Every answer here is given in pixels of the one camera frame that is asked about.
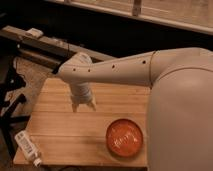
wooden tabletop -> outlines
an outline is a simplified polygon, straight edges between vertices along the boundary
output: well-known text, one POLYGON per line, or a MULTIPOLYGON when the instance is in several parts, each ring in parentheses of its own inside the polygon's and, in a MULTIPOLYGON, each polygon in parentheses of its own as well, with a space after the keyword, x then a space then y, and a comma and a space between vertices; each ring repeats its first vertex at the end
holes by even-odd
MULTIPOLYGON (((56 78, 46 80, 26 128, 42 154, 43 164, 146 167, 149 89, 97 83, 91 87, 97 110, 81 105, 78 113, 73 113, 68 85, 56 78), (133 120, 144 134, 145 144, 131 159, 113 156, 105 144, 107 127, 120 118, 133 120)), ((28 164, 20 149, 14 163, 28 164)))
POLYGON ((138 16, 132 16, 134 0, 48 1, 213 35, 212 0, 142 0, 138 16))

white tube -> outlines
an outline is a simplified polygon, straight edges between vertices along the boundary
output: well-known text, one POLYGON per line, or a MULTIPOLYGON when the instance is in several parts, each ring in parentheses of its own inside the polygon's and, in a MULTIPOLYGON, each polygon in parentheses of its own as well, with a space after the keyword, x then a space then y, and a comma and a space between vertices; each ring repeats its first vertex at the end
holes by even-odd
POLYGON ((15 135, 15 140, 21 148, 26 160, 32 162, 36 167, 40 166, 42 163, 40 153, 30 140, 28 133, 26 131, 19 132, 15 135))

orange bowl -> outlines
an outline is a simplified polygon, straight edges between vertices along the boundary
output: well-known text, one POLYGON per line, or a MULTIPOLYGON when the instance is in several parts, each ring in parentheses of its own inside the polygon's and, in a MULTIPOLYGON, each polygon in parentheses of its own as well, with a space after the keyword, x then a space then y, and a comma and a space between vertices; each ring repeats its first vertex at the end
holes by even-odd
POLYGON ((111 152, 120 157, 132 157, 143 145, 143 133, 135 122, 118 119, 107 128, 106 145, 111 152))

floor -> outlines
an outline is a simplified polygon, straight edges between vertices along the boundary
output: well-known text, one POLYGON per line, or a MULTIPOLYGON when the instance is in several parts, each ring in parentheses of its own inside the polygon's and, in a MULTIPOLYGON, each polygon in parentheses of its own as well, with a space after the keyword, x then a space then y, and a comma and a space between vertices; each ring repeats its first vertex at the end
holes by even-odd
MULTIPOLYGON (((14 66, 17 72, 22 75, 27 85, 24 88, 10 92, 7 95, 8 99, 12 101, 20 94, 23 93, 27 102, 24 105, 18 106, 14 115, 30 115, 33 106, 36 102, 37 96, 44 84, 47 77, 54 77, 49 68, 43 67, 41 65, 30 62, 22 58, 16 58, 14 61, 14 66)), ((14 125, 12 130, 12 136, 18 131, 25 128, 25 124, 14 125)), ((3 141, 2 134, 0 132, 0 171, 145 171, 141 168, 112 168, 112 167, 71 167, 71 166, 48 166, 43 168, 35 168, 34 166, 19 166, 14 165, 3 141)))

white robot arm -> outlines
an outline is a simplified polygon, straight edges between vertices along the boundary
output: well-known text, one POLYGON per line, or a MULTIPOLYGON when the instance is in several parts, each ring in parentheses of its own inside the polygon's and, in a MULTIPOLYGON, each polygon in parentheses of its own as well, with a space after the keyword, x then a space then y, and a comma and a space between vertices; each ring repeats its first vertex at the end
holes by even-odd
POLYGON ((93 64, 77 53, 58 76, 74 109, 94 107, 89 82, 152 87, 147 113, 150 171, 213 170, 213 53, 200 48, 156 51, 93 64))

